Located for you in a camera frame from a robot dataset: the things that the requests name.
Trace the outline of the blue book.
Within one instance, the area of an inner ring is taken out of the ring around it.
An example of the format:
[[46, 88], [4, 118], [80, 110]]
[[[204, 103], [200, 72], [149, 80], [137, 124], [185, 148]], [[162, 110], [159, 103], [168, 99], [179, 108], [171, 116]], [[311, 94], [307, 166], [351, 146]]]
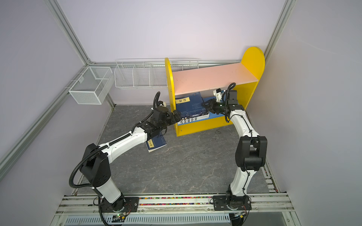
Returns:
[[176, 98], [176, 110], [180, 112], [180, 117], [186, 112], [205, 112], [207, 110], [202, 106], [203, 102], [200, 92], [189, 93]]
[[162, 133], [159, 133], [157, 136], [146, 142], [147, 150], [149, 153], [160, 149], [166, 145], [167, 143]]
[[199, 113], [191, 113], [191, 112], [186, 112], [185, 114], [181, 115], [181, 119], [190, 119], [190, 118], [195, 118], [195, 117], [209, 117], [209, 112], [205, 111], [205, 112], [199, 112]]

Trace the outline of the white booklet black text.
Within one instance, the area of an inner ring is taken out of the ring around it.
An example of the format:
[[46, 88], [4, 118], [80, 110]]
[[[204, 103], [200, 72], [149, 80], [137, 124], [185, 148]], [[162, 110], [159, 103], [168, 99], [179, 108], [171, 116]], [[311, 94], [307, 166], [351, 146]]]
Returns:
[[191, 117], [191, 118], [184, 118], [184, 119], [181, 119], [177, 123], [177, 125], [183, 125], [183, 124], [193, 123], [193, 122], [207, 120], [207, 119], [208, 119], [208, 115], [203, 115], [203, 116], [198, 116], [198, 117]]

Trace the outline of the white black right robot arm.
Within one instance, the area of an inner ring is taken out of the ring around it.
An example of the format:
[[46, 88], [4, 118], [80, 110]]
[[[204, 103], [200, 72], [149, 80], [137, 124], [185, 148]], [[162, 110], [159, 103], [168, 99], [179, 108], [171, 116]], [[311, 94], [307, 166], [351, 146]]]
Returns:
[[247, 188], [254, 174], [265, 165], [267, 152], [267, 138], [259, 135], [251, 125], [245, 108], [237, 100], [235, 87], [233, 82], [224, 92], [217, 89], [214, 98], [201, 104], [210, 113], [223, 115], [227, 123], [232, 122], [239, 135], [235, 152], [238, 169], [226, 192], [226, 203], [234, 209], [251, 203]]

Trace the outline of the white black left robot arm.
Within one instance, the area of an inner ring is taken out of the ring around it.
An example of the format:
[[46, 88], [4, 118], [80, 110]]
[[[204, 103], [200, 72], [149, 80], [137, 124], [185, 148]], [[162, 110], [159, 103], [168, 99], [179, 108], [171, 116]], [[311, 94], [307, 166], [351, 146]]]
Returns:
[[171, 112], [159, 97], [160, 92], [157, 92], [152, 112], [136, 123], [128, 133], [98, 146], [87, 146], [82, 160], [69, 177], [68, 183], [71, 188], [90, 187], [110, 204], [123, 202], [123, 194], [111, 178], [110, 164], [132, 148], [160, 136], [168, 126], [181, 120], [179, 112]]

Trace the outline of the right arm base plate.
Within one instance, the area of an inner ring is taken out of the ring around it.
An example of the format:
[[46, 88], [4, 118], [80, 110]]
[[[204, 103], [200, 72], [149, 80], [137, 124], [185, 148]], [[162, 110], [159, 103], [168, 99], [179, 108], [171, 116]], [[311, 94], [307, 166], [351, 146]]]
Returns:
[[252, 209], [248, 196], [214, 195], [210, 201], [215, 211], [248, 211]]

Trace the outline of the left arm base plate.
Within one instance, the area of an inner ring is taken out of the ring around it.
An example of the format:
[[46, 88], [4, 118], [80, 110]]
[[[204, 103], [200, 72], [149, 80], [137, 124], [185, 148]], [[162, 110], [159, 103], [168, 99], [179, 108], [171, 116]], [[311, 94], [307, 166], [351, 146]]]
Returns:
[[109, 203], [103, 199], [100, 205], [102, 213], [119, 213], [119, 212], [136, 212], [139, 206], [140, 198], [137, 196], [130, 196], [120, 199], [117, 203]]

